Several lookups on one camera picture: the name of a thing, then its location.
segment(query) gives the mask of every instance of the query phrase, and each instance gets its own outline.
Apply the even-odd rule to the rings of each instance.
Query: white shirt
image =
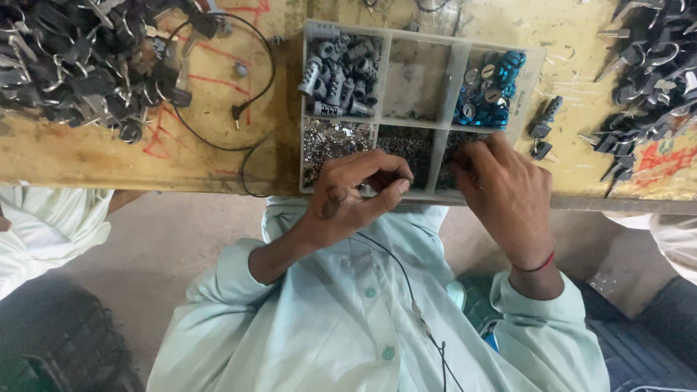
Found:
[[[270,199],[267,242],[305,211],[303,199]],[[607,391],[583,301],[566,277],[551,301],[517,293],[496,276],[491,301],[505,319],[494,329],[499,353],[485,343],[445,286],[454,275],[438,229],[447,208],[401,206],[361,232],[404,265],[416,303],[462,389]],[[274,285],[253,279],[247,259],[264,243],[243,239],[187,290],[153,366],[156,391],[442,391],[438,350],[411,307],[399,265],[352,236],[296,262]],[[458,391],[447,374],[449,391]]]

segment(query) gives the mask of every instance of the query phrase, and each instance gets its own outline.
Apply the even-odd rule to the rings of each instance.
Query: earphone wire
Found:
[[[379,246],[380,248],[382,248],[382,250],[384,250],[387,254],[389,254],[393,259],[395,259],[395,261],[399,265],[399,268],[401,268],[401,272],[404,274],[404,279],[406,280],[406,285],[409,288],[409,296],[411,297],[411,303],[412,303],[412,306],[414,306],[416,304],[416,300],[414,299],[414,292],[411,290],[411,282],[409,282],[409,277],[408,277],[408,275],[406,275],[406,270],[404,269],[404,266],[401,264],[399,259],[397,259],[397,256],[395,256],[394,253],[390,252],[390,250],[387,249],[383,244],[379,243],[378,241],[375,241],[374,239],[368,237],[367,235],[365,235],[361,232],[356,232],[356,234],[365,238],[368,241],[371,241],[375,245]],[[460,386],[460,383],[457,381],[457,378],[455,377],[455,375],[452,374],[452,370],[450,370],[450,366],[447,364],[447,361],[445,360],[445,341],[443,341],[443,348],[441,348],[438,346],[438,343],[436,343],[436,339],[434,339],[428,326],[426,326],[424,332],[426,332],[426,335],[428,336],[429,340],[431,341],[431,343],[433,343],[433,345],[438,350],[438,353],[441,355],[441,360],[443,362],[443,391],[446,391],[446,388],[447,388],[447,384],[445,383],[445,369],[447,368],[447,371],[450,373],[450,376],[452,377],[453,380],[455,380],[455,384],[457,384],[457,387],[460,388],[461,392],[464,392],[464,390],[462,389],[462,386]]]

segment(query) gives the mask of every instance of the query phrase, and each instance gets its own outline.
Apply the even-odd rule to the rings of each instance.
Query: silver lock cylinder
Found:
[[[353,88],[353,97],[357,100],[363,100],[365,98],[365,81],[356,80],[355,87]]]
[[[332,80],[332,73],[329,72],[329,66],[327,64],[322,65],[322,69],[319,71],[319,78],[322,79],[325,86],[328,86],[329,82]]]
[[[329,83],[326,100],[329,105],[339,105],[345,80],[344,71],[339,66],[332,67],[332,81]]]
[[[353,96],[353,89],[355,88],[355,84],[353,83],[353,79],[348,78],[344,82],[344,85],[342,87],[342,97],[339,100],[339,106],[342,109],[346,109],[349,106],[349,103],[351,103],[351,97]]]
[[[338,106],[327,105],[326,103],[314,101],[314,104],[310,104],[312,113],[315,116],[326,116],[326,117],[338,117],[344,115],[344,110]]]
[[[318,99],[324,99],[327,96],[327,86],[324,85],[322,79],[317,78],[314,81],[314,92],[312,95]]]
[[[378,103],[378,94],[375,92],[375,90],[370,91],[369,93],[365,94],[365,99],[363,102],[368,107],[375,106],[375,104]]]
[[[356,116],[361,116],[361,117],[372,117],[375,115],[375,110],[363,105],[362,103],[353,100],[353,103],[351,104],[351,108],[348,111],[351,114],[354,114]]]
[[[319,76],[319,67],[322,60],[319,57],[313,56],[307,62],[305,71],[302,74],[302,82],[298,85],[298,90],[306,96],[311,96],[314,92],[314,81]]]
[[[355,71],[362,75],[369,84],[375,84],[378,81],[378,71],[375,70],[373,63],[369,59],[359,60]]]
[[[326,59],[329,56],[332,56],[334,54],[337,54],[337,48],[334,46],[333,43],[329,41],[324,41],[319,44],[317,47],[317,54],[322,58]]]
[[[368,53],[375,52],[373,44],[369,40],[363,40],[358,45],[352,47],[346,53],[351,61],[355,61],[359,57],[362,57]]]

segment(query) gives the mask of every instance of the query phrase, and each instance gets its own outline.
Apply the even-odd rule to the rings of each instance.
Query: black earphone cable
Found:
[[[411,283],[409,282],[409,277],[406,275],[406,270],[404,269],[404,266],[401,265],[401,262],[399,259],[397,259],[397,256],[395,256],[392,252],[390,252],[389,249],[387,249],[383,244],[379,243],[378,241],[375,241],[374,239],[368,237],[367,235],[361,233],[361,232],[356,232],[359,236],[365,238],[368,241],[371,241],[375,245],[379,246],[382,248],[387,254],[389,254],[397,264],[399,265],[399,268],[401,268],[401,272],[404,274],[404,279],[406,280],[406,285],[409,288],[409,296],[411,297],[411,303],[412,303],[412,308],[416,307],[416,313],[417,316],[421,317],[421,310],[418,309],[418,306],[416,306],[416,301],[414,300],[414,292],[411,291]],[[457,384],[458,388],[460,388],[461,392],[464,392],[462,389],[462,386],[460,386],[460,383],[457,381],[457,378],[455,378],[455,375],[452,374],[452,370],[450,370],[450,366],[447,364],[447,361],[445,360],[445,341],[443,341],[443,348],[438,346],[438,343],[436,343],[436,339],[434,339],[433,335],[431,334],[430,328],[428,326],[425,326],[425,332],[426,335],[428,336],[429,340],[436,346],[436,349],[438,350],[438,353],[441,355],[441,360],[443,361],[443,391],[446,391],[447,384],[445,383],[445,369],[447,368],[447,371],[450,373],[450,376],[452,377],[453,380],[455,380],[455,384]]]
[[[163,51],[163,52],[164,52],[164,53],[167,53],[167,49],[169,48],[169,45],[171,44],[172,40],[174,39],[174,36],[176,36],[176,35],[179,33],[179,31],[181,31],[181,29],[183,29],[183,28],[186,27],[187,25],[189,25],[189,24],[191,24],[191,23],[193,23],[193,22],[195,22],[195,21],[197,21],[197,20],[200,20],[200,19],[203,19],[203,18],[206,18],[206,17],[232,17],[232,18],[234,18],[234,19],[237,19],[237,20],[243,22],[243,23],[246,24],[247,26],[251,27],[252,30],[254,30],[254,32],[255,32],[255,33],[261,38],[261,40],[264,42],[264,45],[266,46],[266,51],[267,51],[267,53],[268,53],[269,59],[271,60],[271,76],[270,76],[270,78],[269,78],[269,80],[268,80],[268,83],[266,84],[266,87],[264,87],[264,89],[263,89],[260,93],[258,93],[258,94],[255,95],[254,97],[250,98],[249,100],[246,100],[246,101],[245,101],[244,103],[242,103],[241,105],[233,105],[233,106],[232,106],[232,109],[231,109],[231,111],[232,111],[232,118],[233,118],[233,120],[235,120],[235,122],[238,122],[238,121],[240,120],[240,116],[241,116],[241,114],[242,114],[242,111],[244,111],[245,109],[247,109],[247,107],[248,107],[249,105],[251,105],[255,100],[259,99],[262,95],[264,95],[264,94],[271,88],[271,84],[273,84],[273,81],[274,81],[274,79],[276,78],[276,60],[275,60],[275,58],[274,58],[274,56],[273,56],[273,51],[272,51],[272,49],[271,49],[271,46],[269,45],[268,41],[266,40],[266,37],[264,37],[263,34],[262,34],[253,24],[249,23],[249,22],[248,22],[247,20],[245,20],[244,18],[241,18],[241,17],[239,17],[239,16],[237,16],[237,15],[233,15],[233,14],[230,14],[230,13],[208,13],[208,14],[202,15],[202,16],[200,16],[200,17],[198,17],[198,18],[189,19],[189,20],[187,20],[186,22],[180,24],[179,26],[176,27],[176,29],[174,29],[174,30],[169,34],[169,37],[167,38],[167,41],[165,41],[165,44],[164,44],[164,51]],[[184,118],[181,116],[181,113],[179,112],[179,109],[177,108],[177,106],[172,105],[172,107],[174,108],[174,112],[176,113],[176,116],[179,118],[179,121],[181,121],[181,123],[184,124],[184,126],[186,127],[186,129],[188,129],[189,132],[191,132],[192,134],[194,134],[194,136],[196,136],[196,138],[198,138],[199,140],[201,140],[203,143],[205,143],[205,144],[207,144],[207,145],[213,147],[214,149],[218,149],[218,150],[221,150],[221,151],[230,151],[230,152],[234,152],[234,151],[249,151],[249,152],[247,152],[247,155],[245,155],[244,159],[242,160],[242,165],[240,166],[240,183],[242,184],[242,188],[245,190],[245,192],[246,192],[249,196],[260,197],[260,198],[268,197],[268,196],[265,196],[265,195],[258,195],[258,194],[256,194],[256,193],[250,192],[250,190],[247,189],[247,184],[245,183],[245,166],[246,166],[246,164],[247,164],[247,161],[250,159],[250,156],[251,156],[252,153],[254,152],[254,150],[256,150],[257,147],[259,147],[259,146],[262,145],[266,140],[268,140],[268,139],[271,137],[272,134],[269,134],[269,135],[266,135],[265,137],[262,137],[258,142],[254,143],[254,144],[251,145],[251,146],[245,146],[245,147],[231,147],[231,148],[230,148],[230,147],[218,146],[218,145],[216,145],[216,144],[213,144],[213,143],[209,142],[205,137],[202,137],[201,135],[199,135],[199,133],[197,133],[195,130],[193,130],[193,128],[191,128],[191,126],[189,125],[189,123],[187,123],[187,122],[184,120]]]

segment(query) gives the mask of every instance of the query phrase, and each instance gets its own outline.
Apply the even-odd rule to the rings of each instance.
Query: yellow wooden surface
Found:
[[[423,0],[426,6],[431,0]],[[417,11],[413,0],[378,0],[373,11],[361,0],[217,0],[218,5],[255,23],[267,36],[289,41],[275,50],[276,80],[272,89],[247,109],[242,130],[234,130],[230,107],[254,95],[266,84],[270,63],[249,29],[233,23],[230,38],[214,38],[192,54],[191,107],[182,110],[191,126],[210,141],[245,146],[274,133],[250,158],[245,173],[252,191],[266,194],[297,192],[300,95],[295,87],[302,63],[301,29],[306,18],[342,24],[400,29],[416,21],[421,31],[521,46],[543,46],[547,59],[532,96],[529,118],[551,96],[565,97],[547,141],[559,162],[540,165],[554,173],[558,196],[602,197],[607,183],[598,182],[611,157],[595,153],[579,132],[590,133],[621,108],[611,102],[615,75],[594,84],[597,72],[611,56],[614,40],[597,37],[609,29],[617,0],[452,0],[436,14]],[[173,13],[161,30],[183,20]],[[187,30],[181,35],[186,37]],[[250,75],[237,79],[233,65],[242,61]],[[240,193],[239,169],[244,152],[224,152],[202,144],[172,115],[168,104],[153,110],[143,140],[128,145],[110,130],[71,129],[5,118],[11,130],[0,136],[0,181],[37,186],[85,186],[121,189],[182,190]],[[532,141],[522,135],[522,153]],[[632,181],[618,186],[611,197],[694,199],[697,195],[697,133],[638,146],[639,162]]]

